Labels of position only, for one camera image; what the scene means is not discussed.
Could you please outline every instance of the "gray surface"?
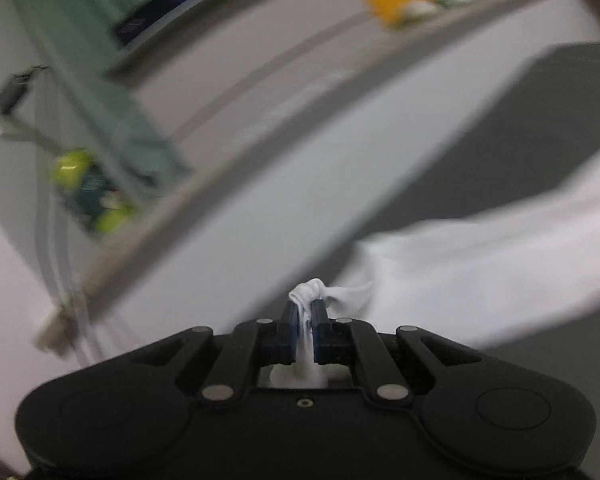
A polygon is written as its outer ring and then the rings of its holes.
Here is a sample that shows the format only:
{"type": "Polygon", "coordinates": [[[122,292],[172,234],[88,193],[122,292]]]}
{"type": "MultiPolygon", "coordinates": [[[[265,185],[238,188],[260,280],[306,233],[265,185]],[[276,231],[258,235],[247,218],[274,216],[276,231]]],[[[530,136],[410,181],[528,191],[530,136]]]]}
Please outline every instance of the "gray surface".
{"type": "MultiPolygon", "coordinates": [[[[536,62],[456,145],[346,243],[283,285],[258,316],[275,316],[296,283],[315,276],[331,282],[357,239],[419,220],[461,218],[545,192],[599,149],[600,44],[560,48],[536,62]]],[[[493,353],[566,380],[589,397],[598,432],[585,469],[600,478],[600,312],[493,353]]]]}

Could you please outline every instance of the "metal screw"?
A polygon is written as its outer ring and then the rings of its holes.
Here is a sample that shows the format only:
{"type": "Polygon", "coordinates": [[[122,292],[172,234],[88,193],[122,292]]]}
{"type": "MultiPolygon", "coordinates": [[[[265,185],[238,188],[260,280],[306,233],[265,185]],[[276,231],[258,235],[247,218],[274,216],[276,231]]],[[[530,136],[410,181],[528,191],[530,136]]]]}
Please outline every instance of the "metal screw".
{"type": "Polygon", "coordinates": [[[402,400],[409,395],[407,388],[401,384],[383,384],[376,390],[376,393],[384,400],[402,400]]]}
{"type": "Polygon", "coordinates": [[[314,402],[308,397],[304,397],[296,402],[296,406],[298,408],[312,408],[314,406],[314,402]]]}
{"type": "Polygon", "coordinates": [[[212,384],[202,389],[206,400],[227,400],[234,396],[234,389],[228,384],[212,384]]]}

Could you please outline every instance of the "cable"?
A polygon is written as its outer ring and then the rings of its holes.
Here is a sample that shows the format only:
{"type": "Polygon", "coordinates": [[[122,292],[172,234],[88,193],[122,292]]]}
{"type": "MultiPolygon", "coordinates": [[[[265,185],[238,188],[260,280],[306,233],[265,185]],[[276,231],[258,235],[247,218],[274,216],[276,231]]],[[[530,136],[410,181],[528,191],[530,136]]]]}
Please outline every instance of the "cable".
{"type": "MultiPolygon", "coordinates": [[[[54,92],[51,95],[49,91],[49,83],[53,84],[53,78],[49,75],[50,71],[43,73],[42,87],[37,85],[34,102],[34,123],[36,129],[42,131],[43,116],[46,126],[50,133],[50,137],[59,141],[59,117],[57,109],[57,94],[54,92]]],[[[50,239],[49,239],[49,213],[50,213],[50,197],[51,190],[48,183],[48,168],[49,160],[47,154],[38,145],[34,146],[36,159],[36,216],[34,228],[34,240],[36,247],[36,256],[40,273],[46,290],[52,300],[62,303],[68,297],[71,301],[73,313],[72,320],[75,321],[75,327],[78,334],[90,346],[91,354],[96,361],[103,360],[104,355],[98,341],[93,334],[93,327],[89,322],[86,298],[80,290],[77,293],[77,287],[74,284],[72,270],[70,266],[70,258],[68,251],[68,223],[66,214],[56,204],[54,209],[54,250],[50,257],[50,239]]],[[[70,345],[76,356],[78,364],[82,367],[90,366],[90,361],[87,355],[77,342],[72,342],[72,334],[68,333],[67,338],[70,340],[70,345]]]]}
{"type": "MultiPolygon", "coordinates": [[[[47,128],[48,134],[52,140],[60,144],[61,129],[58,113],[58,92],[56,81],[50,72],[47,72],[49,88],[45,92],[47,98],[47,128]]],[[[54,208],[53,222],[53,250],[51,251],[54,257],[53,263],[56,264],[58,272],[58,283],[64,289],[65,295],[68,295],[71,301],[72,311],[74,314],[78,333],[83,338],[90,349],[90,353],[94,361],[99,362],[105,359],[102,347],[95,335],[93,325],[89,318],[89,305],[84,291],[75,283],[74,273],[72,271],[71,257],[69,254],[68,242],[68,219],[66,212],[59,207],[57,201],[54,208]]]]}
{"type": "MultiPolygon", "coordinates": [[[[45,93],[40,87],[34,93],[34,126],[40,129],[43,112],[45,111],[45,93]]],[[[48,251],[48,220],[50,208],[50,189],[48,184],[48,160],[43,148],[34,143],[36,170],[36,213],[34,220],[34,244],[38,267],[45,284],[46,292],[54,302],[61,302],[58,277],[52,266],[48,251]]],[[[71,334],[67,339],[81,368],[90,366],[90,362],[82,349],[71,342],[71,334]]]]}

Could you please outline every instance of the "white cable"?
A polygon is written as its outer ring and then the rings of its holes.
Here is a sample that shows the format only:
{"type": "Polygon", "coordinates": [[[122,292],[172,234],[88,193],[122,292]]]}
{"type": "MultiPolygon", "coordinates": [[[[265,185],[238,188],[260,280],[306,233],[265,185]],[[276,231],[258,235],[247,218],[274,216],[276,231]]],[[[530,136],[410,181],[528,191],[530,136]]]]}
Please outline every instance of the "white cable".
{"type": "Polygon", "coordinates": [[[322,373],[320,365],[314,362],[314,336],[311,330],[311,302],[321,300],[324,295],[324,283],[314,278],[306,283],[301,283],[289,293],[289,299],[298,307],[299,335],[296,347],[296,362],[289,368],[279,368],[286,372],[286,377],[276,376],[272,370],[271,381],[278,385],[285,383],[287,388],[324,388],[327,377],[322,373]]]}
{"type": "MultiPolygon", "coordinates": [[[[47,90],[48,79],[44,78],[42,83],[42,86],[36,88],[35,94],[34,127],[39,131],[42,131],[42,112],[48,111],[45,107],[45,91],[47,90]]],[[[55,240],[50,238],[52,226],[49,223],[49,219],[52,207],[55,203],[52,203],[52,201],[49,200],[51,193],[46,177],[48,160],[46,160],[46,156],[43,155],[43,148],[37,144],[34,144],[34,156],[36,161],[36,219],[34,230],[36,256],[38,258],[40,274],[42,275],[49,298],[52,301],[59,302],[59,304],[64,304],[67,300],[67,295],[65,287],[62,284],[62,273],[59,270],[58,259],[51,258],[51,254],[54,252],[50,250],[50,243],[55,242],[55,240]]],[[[71,339],[70,333],[67,333],[66,336],[68,339],[71,339]]],[[[80,367],[85,368],[90,366],[90,362],[82,348],[73,341],[69,341],[69,343],[74,350],[80,367]]]]}
{"type": "Polygon", "coordinates": [[[85,354],[84,350],[82,350],[78,342],[74,341],[71,338],[71,334],[67,333],[66,338],[69,343],[69,346],[71,347],[71,350],[74,351],[75,359],[78,361],[78,366],[80,368],[88,368],[89,366],[91,366],[87,354],[85,354]]]}
{"type": "MultiPolygon", "coordinates": [[[[51,85],[55,83],[55,80],[51,76],[49,76],[48,80],[50,81],[51,85]]],[[[53,95],[51,97],[56,98],[57,105],[57,92],[53,92],[53,95]]],[[[58,119],[58,124],[56,124],[56,126],[59,130],[59,114],[56,118],[58,119]]],[[[58,133],[59,137],[59,131],[56,132],[55,128],[51,126],[49,128],[49,134],[52,137],[52,140],[55,140],[59,143],[60,139],[56,139],[56,133],[58,133]]],[[[58,201],[54,201],[53,207],[59,207],[58,201]]],[[[54,218],[56,220],[58,219],[55,211],[54,218]]],[[[74,315],[78,334],[87,344],[93,360],[95,362],[103,361],[105,359],[104,352],[102,351],[102,347],[100,346],[100,343],[95,335],[93,325],[91,324],[89,318],[88,300],[85,297],[82,287],[77,285],[72,271],[71,256],[69,254],[67,237],[68,224],[64,221],[62,222],[62,225],[55,224],[54,227],[56,228],[55,236],[51,237],[51,239],[48,241],[47,250],[50,254],[52,269],[55,271],[56,274],[56,283],[58,284],[58,289],[61,293],[62,301],[63,303],[68,303],[68,306],[71,309],[72,314],[74,315]]],[[[77,346],[76,348],[74,348],[74,351],[76,352],[76,357],[78,358],[79,350],[77,346]]]]}

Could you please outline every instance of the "white fabric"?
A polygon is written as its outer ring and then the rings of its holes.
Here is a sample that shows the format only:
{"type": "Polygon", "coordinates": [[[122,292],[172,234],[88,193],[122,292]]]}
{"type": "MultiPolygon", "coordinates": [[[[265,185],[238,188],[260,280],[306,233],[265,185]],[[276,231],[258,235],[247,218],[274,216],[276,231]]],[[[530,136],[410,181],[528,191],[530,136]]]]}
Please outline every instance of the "white fabric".
{"type": "Polygon", "coordinates": [[[585,315],[600,304],[600,153],[542,196],[371,236],[336,284],[365,298],[335,303],[335,316],[471,346],[585,315]]]}

